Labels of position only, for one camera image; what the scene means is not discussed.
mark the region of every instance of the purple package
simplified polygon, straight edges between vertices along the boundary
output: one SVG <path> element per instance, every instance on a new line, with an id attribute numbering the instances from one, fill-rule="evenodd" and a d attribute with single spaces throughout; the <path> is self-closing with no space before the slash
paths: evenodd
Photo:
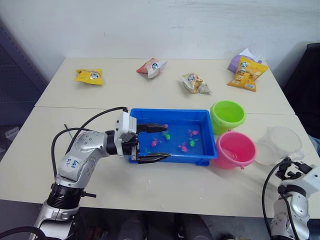
<path id="1" fill-rule="evenodd" d="M 237 56 L 232 58 L 229 66 L 228 66 L 228 70 L 230 70 L 231 72 L 234 72 L 234 73 L 237 71 L 239 60 L 240 60 L 241 56 L 246 57 L 246 58 L 248 58 L 248 59 L 250 59 L 252 61 L 255 61 L 258 64 L 262 63 L 261 60 L 257 61 L 257 58 L 251 54 L 251 52 L 248 50 L 248 48 L 246 48 L 245 50 L 240 52 Z"/>

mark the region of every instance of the white table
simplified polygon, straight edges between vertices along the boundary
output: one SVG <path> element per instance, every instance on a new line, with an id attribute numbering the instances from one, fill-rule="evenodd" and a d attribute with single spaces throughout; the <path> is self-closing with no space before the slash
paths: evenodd
<path id="1" fill-rule="evenodd" d="M 295 114 L 270 70 L 256 81 L 257 92 L 228 86 L 229 60 L 168 60 L 161 74 L 147 79 L 136 72 L 147 59 L 66 58 L 36 103 L 38 107 L 109 109 L 210 109 L 220 100 L 242 105 L 247 113 Z M 101 68 L 105 85 L 75 81 L 75 69 Z M 196 72 L 211 94 L 191 94 L 179 76 Z"/>
<path id="2" fill-rule="evenodd" d="M 53 137 L 68 127 L 78 127 L 99 109 L 35 107 L 0 163 L 0 199 L 42 203 L 54 182 L 51 165 Z M 119 112 L 88 125 L 112 130 Z M 301 138 L 308 164 L 320 164 L 305 130 L 295 115 L 247 114 L 236 130 L 258 140 L 267 127 L 287 126 Z M 56 144 L 57 163 L 70 142 L 65 133 Z M 183 163 L 131 164 L 123 158 L 102 158 L 86 188 L 97 198 L 84 197 L 83 207 L 178 212 L 205 215 L 262 217 L 262 186 L 271 167 L 253 163 L 244 170 L 224 170 Z M 273 216 L 280 180 L 271 178 L 266 211 Z M 320 218 L 320 193 L 309 199 L 311 218 Z"/>

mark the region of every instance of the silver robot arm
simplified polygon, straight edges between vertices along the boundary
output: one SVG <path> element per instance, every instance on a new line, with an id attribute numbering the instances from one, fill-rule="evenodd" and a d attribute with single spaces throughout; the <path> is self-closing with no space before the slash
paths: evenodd
<path id="1" fill-rule="evenodd" d="M 288 203 L 294 228 L 299 240 L 309 239 L 307 223 L 310 219 L 308 198 L 320 191 L 320 167 L 308 166 L 305 163 L 295 163 L 301 172 L 288 172 L 288 166 L 280 167 L 276 176 L 282 179 L 278 192 Z M 297 240 L 291 225 L 287 204 L 280 196 L 274 203 L 274 218 L 270 224 L 273 240 Z"/>
<path id="2" fill-rule="evenodd" d="M 139 156 L 139 132 L 161 132 L 167 128 L 159 124 L 137 125 L 137 120 L 123 111 L 116 121 L 115 130 L 86 131 L 75 140 L 70 151 L 62 158 L 51 193 L 44 201 L 35 227 L 47 237 L 65 239 L 75 224 L 81 197 L 96 197 L 86 193 L 87 186 L 99 159 L 109 155 L 131 155 L 137 163 L 154 163 L 169 157 L 170 153 L 150 153 Z"/>

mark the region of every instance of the toy fish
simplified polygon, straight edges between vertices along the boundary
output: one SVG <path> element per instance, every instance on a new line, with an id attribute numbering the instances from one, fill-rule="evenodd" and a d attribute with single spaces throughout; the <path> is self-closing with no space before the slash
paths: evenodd
<path id="1" fill-rule="evenodd" d="M 146 152 L 147 154 L 150 154 L 150 153 L 151 153 L 150 151 L 148 151 L 147 148 L 145 148 L 144 150 L 145 150 L 145 152 Z"/>
<path id="2" fill-rule="evenodd" d="M 188 133 L 189 133 L 189 137 L 191 138 L 192 136 L 198 135 L 199 131 L 188 129 Z"/>
<path id="3" fill-rule="evenodd" d="M 198 141 L 198 139 L 192 139 L 192 138 L 189 138 L 190 139 L 190 147 L 194 147 L 196 145 L 196 141 Z"/>
<path id="4" fill-rule="evenodd" d="M 170 136 L 170 134 L 169 134 L 169 131 L 163 131 L 163 132 L 162 132 L 162 136 L 164 136 L 164 138 L 165 138 L 166 140 L 170 140 L 170 139 L 171 139 L 171 136 Z"/>
<path id="5" fill-rule="evenodd" d="M 178 148 L 180 148 L 181 151 L 184 152 L 184 153 L 188 152 L 188 148 L 186 146 L 186 142 L 184 142 L 181 145 L 179 145 Z"/>
<path id="6" fill-rule="evenodd" d="M 151 147 L 154 148 L 155 146 L 157 146 L 158 143 L 161 143 L 161 141 L 156 138 L 153 138 L 153 141 L 151 142 Z"/>

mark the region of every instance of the orange snack bag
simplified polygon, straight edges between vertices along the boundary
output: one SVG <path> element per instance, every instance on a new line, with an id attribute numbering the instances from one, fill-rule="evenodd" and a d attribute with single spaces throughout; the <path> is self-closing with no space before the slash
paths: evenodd
<path id="1" fill-rule="evenodd" d="M 240 57 L 238 68 L 235 72 L 234 79 L 227 85 L 257 91 L 256 80 L 260 77 L 268 67 L 261 63 L 257 63 L 244 56 Z"/>

